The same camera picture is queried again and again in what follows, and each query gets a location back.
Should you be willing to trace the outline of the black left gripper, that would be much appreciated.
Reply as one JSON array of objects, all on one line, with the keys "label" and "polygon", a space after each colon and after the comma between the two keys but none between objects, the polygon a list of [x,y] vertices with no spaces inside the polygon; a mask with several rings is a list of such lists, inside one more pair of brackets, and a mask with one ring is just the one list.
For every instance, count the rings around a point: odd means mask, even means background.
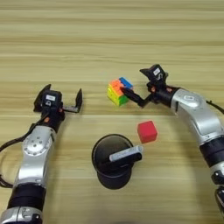
[{"label": "black left gripper", "polygon": [[61,123],[65,120],[66,112],[70,113],[79,113],[82,105],[82,89],[79,90],[76,99],[75,106],[59,106],[55,107],[43,107],[42,108],[42,99],[43,94],[46,90],[49,90],[51,85],[46,85],[39,93],[34,101],[34,112],[39,112],[41,114],[41,118],[38,121],[38,125],[46,126],[53,129],[57,132],[60,128]]}]

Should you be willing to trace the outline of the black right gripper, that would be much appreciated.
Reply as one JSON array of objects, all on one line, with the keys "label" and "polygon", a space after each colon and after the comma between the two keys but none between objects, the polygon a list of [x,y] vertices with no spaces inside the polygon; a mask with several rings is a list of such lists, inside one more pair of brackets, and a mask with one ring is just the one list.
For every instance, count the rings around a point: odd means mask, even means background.
[{"label": "black right gripper", "polygon": [[[147,77],[150,75],[150,70],[148,68],[143,68],[139,71]],[[155,86],[150,83],[147,84],[147,88],[150,94],[145,99],[141,98],[130,88],[122,87],[121,90],[131,101],[135,102],[142,108],[149,102],[154,102],[156,104],[162,103],[165,106],[170,107],[172,103],[172,97],[179,90],[178,87],[167,85]]]}]

